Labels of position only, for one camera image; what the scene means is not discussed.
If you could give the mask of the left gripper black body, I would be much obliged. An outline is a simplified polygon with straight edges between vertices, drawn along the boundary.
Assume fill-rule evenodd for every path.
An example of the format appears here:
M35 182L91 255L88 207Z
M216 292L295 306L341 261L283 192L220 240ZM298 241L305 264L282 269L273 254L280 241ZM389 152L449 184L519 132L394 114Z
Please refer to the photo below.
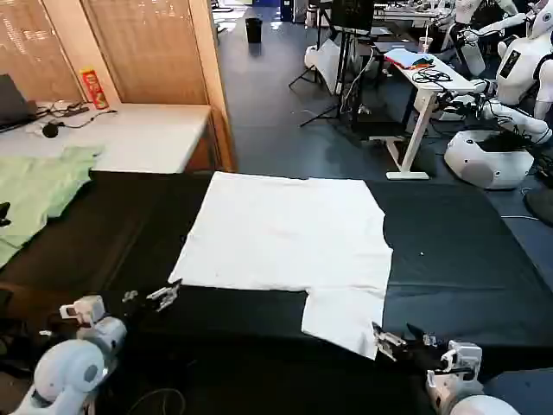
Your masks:
M157 309L158 301L143 291L129 290L122 297L122 320L138 322Z

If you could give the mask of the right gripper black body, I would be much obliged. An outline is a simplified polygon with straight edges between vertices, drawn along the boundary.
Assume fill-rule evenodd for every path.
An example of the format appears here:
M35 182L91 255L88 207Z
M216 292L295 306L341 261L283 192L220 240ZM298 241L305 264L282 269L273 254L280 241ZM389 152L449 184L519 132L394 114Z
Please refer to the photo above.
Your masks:
M415 325L406 324L411 338L395 348L395 358L407 367L421 371L443 371L446 363L442 356L446 353L446 342L435 335L425 332Z

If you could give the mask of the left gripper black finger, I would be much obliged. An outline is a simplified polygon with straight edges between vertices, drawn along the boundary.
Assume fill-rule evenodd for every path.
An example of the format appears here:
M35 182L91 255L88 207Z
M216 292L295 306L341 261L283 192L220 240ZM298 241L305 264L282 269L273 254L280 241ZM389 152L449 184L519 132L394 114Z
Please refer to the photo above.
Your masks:
M148 294L148 300L170 300L178 297L178 291L181 287L181 280L167 282L162 288Z
M166 291L157 298L157 312L161 312L169 307L178 297L177 291Z

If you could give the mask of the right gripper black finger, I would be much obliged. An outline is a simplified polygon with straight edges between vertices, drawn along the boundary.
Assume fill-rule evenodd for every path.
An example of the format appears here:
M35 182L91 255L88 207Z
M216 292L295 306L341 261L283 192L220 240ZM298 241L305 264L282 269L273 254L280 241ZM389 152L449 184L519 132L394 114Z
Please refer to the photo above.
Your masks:
M384 331L383 328L376 322L372 322L372 331L375 343L379 347L403 347L407 344L406 340L403 338L394 335L391 332Z
M375 344L381 354L384 354L392 361L397 360L394 356L394 351L398 348L398 341L390 339L377 339Z

